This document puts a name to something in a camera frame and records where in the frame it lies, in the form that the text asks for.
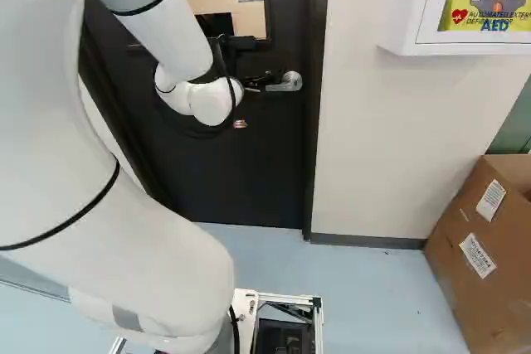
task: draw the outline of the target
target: floor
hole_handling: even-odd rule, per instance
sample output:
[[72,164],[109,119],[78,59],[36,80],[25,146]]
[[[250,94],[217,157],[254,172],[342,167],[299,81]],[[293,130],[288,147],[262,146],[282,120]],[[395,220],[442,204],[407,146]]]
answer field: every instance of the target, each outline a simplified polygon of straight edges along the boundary
[[[422,252],[311,245],[293,230],[202,227],[231,252],[238,287],[323,297],[326,354],[468,353]],[[3,262],[0,279],[26,279],[41,290],[61,292],[61,287]],[[0,286],[0,304],[0,330],[11,331],[7,343],[4,338],[0,342],[2,352],[32,352],[34,346],[25,337],[34,335],[39,324],[53,331],[41,334],[46,339],[62,337],[65,344],[47,342],[55,354],[70,354],[74,344],[81,344],[75,350],[79,354],[103,353],[113,340],[66,303]],[[21,344],[26,350],[19,350]],[[141,347],[128,352],[149,351]]]

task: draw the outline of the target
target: black stripe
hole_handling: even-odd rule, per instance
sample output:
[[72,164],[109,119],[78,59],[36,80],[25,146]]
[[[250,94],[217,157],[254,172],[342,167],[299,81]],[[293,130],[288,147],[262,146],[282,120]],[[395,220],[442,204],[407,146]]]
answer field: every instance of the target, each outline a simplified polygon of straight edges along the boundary
[[141,8],[137,8],[136,10],[130,10],[128,12],[116,12],[115,10],[111,10],[111,12],[115,16],[122,16],[122,17],[128,17],[128,16],[136,16],[137,14],[142,14],[143,12],[147,12],[148,10],[151,10],[152,8],[158,6],[159,3],[161,3],[163,0],[153,0],[150,4],[146,4],[145,6],[142,6]]
[[87,206],[85,206],[83,209],[81,209],[76,214],[74,214],[70,219],[68,219],[67,221],[65,221],[65,222],[59,224],[58,226],[52,228],[51,230],[49,230],[49,231],[47,231],[47,232],[45,232],[43,234],[40,234],[40,235],[36,236],[35,238],[31,238],[30,240],[25,240],[23,242],[19,242],[18,244],[0,246],[0,251],[5,252],[5,251],[8,251],[8,250],[17,250],[17,249],[21,249],[21,248],[26,248],[28,246],[37,244],[39,242],[42,242],[43,240],[51,238],[52,236],[54,236],[56,234],[59,234],[61,231],[63,231],[64,229],[68,228],[69,226],[74,224],[76,221],[78,221],[81,217],[86,215],[89,211],[94,209],[94,207],[96,205],[98,205],[98,203],[100,203],[100,201],[109,193],[110,189],[112,188],[112,186],[116,182],[116,179],[118,178],[118,175],[119,175],[119,162],[118,162],[118,160],[116,160],[116,166],[114,167],[114,172],[113,172],[113,175],[110,178],[109,182],[107,182],[107,184],[105,185],[103,190],[101,190],[100,193],[98,195],[96,195],[96,197],[92,201],[90,201]]

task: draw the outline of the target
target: door handle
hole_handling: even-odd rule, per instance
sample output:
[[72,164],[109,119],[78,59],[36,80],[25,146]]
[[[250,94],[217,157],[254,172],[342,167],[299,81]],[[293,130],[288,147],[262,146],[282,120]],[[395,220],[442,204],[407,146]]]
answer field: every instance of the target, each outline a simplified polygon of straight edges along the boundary
[[265,91],[298,91],[302,89],[302,76],[299,72],[289,70],[282,75],[282,80],[276,85],[265,85]]

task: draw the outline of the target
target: black cable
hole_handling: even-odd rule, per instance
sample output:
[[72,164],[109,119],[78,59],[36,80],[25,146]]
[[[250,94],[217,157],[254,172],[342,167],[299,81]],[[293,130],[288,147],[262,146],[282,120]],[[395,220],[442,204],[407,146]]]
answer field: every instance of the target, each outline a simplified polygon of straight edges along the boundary
[[231,314],[232,334],[234,335],[234,354],[240,354],[240,330],[238,329],[238,318],[234,314],[234,308],[229,307]]
[[109,193],[110,189],[112,188],[112,186],[116,182],[116,179],[118,178],[118,175],[119,175],[119,162],[118,162],[118,159],[116,159],[116,166],[114,167],[114,172],[113,172],[110,180],[107,182],[107,184],[105,184],[105,187],[103,187],[103,189],[100,191],[100,193],[98,195],[96,195],[95,198],[92,201],[90,201],[85,207],[83,207],[83,209],[81,209],[80,211],[75,213],[68,220],[60,223],[57,226],[55,226],[51,230],[48,230],[45,233],[42,233],[42,234],[40,234],[40,235],[38,235],[38,236],[36,236],[34,238],[31,238],[30,240],[24,240],[23,242],[19,242],[17,244],[0,246],[0,251],[4,252],[4,251],[8,251],[8,250],[17,250],[17,249],[21,249],[21,248],[26,248],[28,246],[31,246],[31,245],[37,244],[39,242],[42,242],[43,240],[47,240],[48,238],[51,238],[52,236],[54,236],[56,234],[59,234],[64,229],[66,229],[67,227],[71,226],[76,221],[78,221],[81,217],[86,215],[89,211],[94,209],[94,207],[96,205],[98,205],[98,203],[100,203],[101,200]]
[[225,60],[223,60],[223,53],[222,53],[222,46],[221,41],[225,39],[225,34],[222,33],[220,36],[217,37],[216,40],[216,49],[214,51],[215,59],[217,61],[217,68],[218,71],[225,76],[225,79],[227,80],[227,83],[229,85],[229,91],[231,93],[231,112],[227,116],[227,120],[235,122],[234,117],[234,111],[236,110],[236,93],[234,91],[234,87],[232,86],[231,77],[229,76],[229,72],[227,70],[227,65],[225,64]]

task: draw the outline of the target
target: brown cardboard box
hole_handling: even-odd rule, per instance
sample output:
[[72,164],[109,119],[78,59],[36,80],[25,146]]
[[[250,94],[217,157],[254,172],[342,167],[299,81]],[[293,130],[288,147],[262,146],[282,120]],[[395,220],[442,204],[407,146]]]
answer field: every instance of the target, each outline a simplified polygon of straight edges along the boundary
[[473,354],[531,353],[529,190],[531,155],[481,157],[426,245]]

